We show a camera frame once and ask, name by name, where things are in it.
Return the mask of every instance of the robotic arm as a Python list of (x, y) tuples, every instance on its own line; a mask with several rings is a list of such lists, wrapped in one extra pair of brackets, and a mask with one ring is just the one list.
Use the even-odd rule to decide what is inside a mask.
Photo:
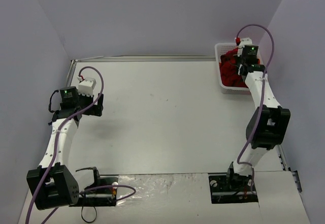
[[(97, 105), (93, 104), (93, 89), (96, 86), (96, 80), (93, 78), (83, 79), (78, 77), (80, 81), (78, 89), (74, 86), (65, 87), (59, 90), (61, 95), (60, 110), (54, 112), (52, 120), (52, 134), (46, 149), (46, 153), (41, 160), (37, 169), (29, 170), (27, 174), (27, 183), (31, 193), (36, 194), (35, 204), (38, 209), (49, 209), (60, 206), (112, 206), (114, 203), (111, 201), (115, 196), (109, 189), (99, 189), (95, 194), (109, 194), (107, 196), (93, 197), (93, 198), (80, 198), (79, 189), (87, 189), (91, 187), (112, 185), (117, 182), (117, 178), (108, 177), (102, 178), (99, 175), (96, 167), (86, 168), (80, 170), (92, 170), (93, 181), (92, 185), (80, 186), (71, 172), (68, 170), (68, 157), (73, 136), (75, 135), (82, 114), (101, 116), (103, 111), (104, 95), (99, 94)], [(74, 116), (68, 120), (60, 129), (62, 123), (69, 117)], [(58, 141), (55, 145), (55, 138), (58, 134)], [(56, 147), (56, 157), (51, 164), (54, 157)], [(46, 171), (48, 174), (44, 182), (41, 184), (39, 191), (37, 187), (44, 177)]]
[[(223, 196), (221, 202), (220, 198), (218, 199), (220, 203), (238, 201), (238, 198), (235, 199), (232, 195), (224, 196), (224, 192), (231, 193), (243, 188), (253, 189), (252, 168), (258, 164), (263, 155), (282, 143), (290, 119), (290, 111), (282, 108), (275, 99), (268, 82), (268, 75), (265, 74), (263, 77), (265, 66), (259, 64), (258, 46), (253, 45), (250, 38), (236, 38), (236, 43), (238, 45), (238, 52), (235, 55), (237, 72), (249, 88), (255, 104), (255, 112), (246, 128), (246, 139), (248, 140), (251, 133), (253, 135), (246, 149), (240, 154), (239, 161), (236, 159), (230, 164), (226, 176), (218, 175), (211, 178), (211, 194), (218, 192), (219, 197)], [(265, 89), (262, 113), (253, 132), (263, 94), (263, 80)]]

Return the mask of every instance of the screw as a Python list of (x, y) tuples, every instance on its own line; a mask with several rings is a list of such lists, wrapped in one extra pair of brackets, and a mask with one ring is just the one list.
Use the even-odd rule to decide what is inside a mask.
[[(117, 182), (113, 182), (112, 185), (118, 185)], [(113, 187), (113, 189), (117, 189), (117, 187)]]
[(217, 183), (216, 180), (211, 180), (210, 185), (211, 185), (212, 187), (217, 187), (217, 186), (218, 186), (218, 183)]

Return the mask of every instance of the red item in basket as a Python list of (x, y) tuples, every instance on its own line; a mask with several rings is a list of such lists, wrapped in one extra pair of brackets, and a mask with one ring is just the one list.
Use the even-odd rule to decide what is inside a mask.
[(234, 55), (237, 54), (238, 48), (228, 51), (225, 55), (220, 57), (220, 75), (224, 86), (228, 87), (244, 87), (247, 88), (243, 82), (242, 76), (237, 74), (237, 65)]

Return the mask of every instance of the lavender wall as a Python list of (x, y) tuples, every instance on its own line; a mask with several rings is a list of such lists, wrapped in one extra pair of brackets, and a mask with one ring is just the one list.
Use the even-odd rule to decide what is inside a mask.
[[(283, 0), (269, 28), (275, 54), (269, 70), (278, 101), (291, 110), (283, 142), (285, 156), (298, 170), (311, 223), (325, 220), (325, 0)], [(270, 41), (264, 36), (263, 57)]]
[[(251, 22), (268, 25), (281, 0), (38, 0), (70, 58), (214, 55)], [(263, 32), (252, 37), (260, 41)]]
[(0, 0), (0, 13), (0, 220), (16, 223), (27, 172), (48, 144), (49, 96), (69, 60), (37, 0)]

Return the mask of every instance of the white plastic basket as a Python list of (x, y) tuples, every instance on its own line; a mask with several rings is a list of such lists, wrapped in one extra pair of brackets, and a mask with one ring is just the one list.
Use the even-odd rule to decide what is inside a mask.
[[(221, 63), (220, 57), (222, 55), (226, 54), (228, 51), (231, 51), (235, 48), (236, 48), (235, 43), (218, 43), (214, 46), (215, 58), (216, 58), (216, 61), (218, 62), (217, 73), (218, 73), (219, 84), (221, 87), (221, 92), (222, 93), (232, 93), (232, 94), (250, 94), (248, 88), (228, 87), (228, 86), (223, 85), (222, 80), (221, 80), (220, 66), (219, 66), (219, 64)], [(262, 58), (259, 54), (259, 51), (257, 52), (257, 57), (258, 57), (260, 63), (263, 64)]]

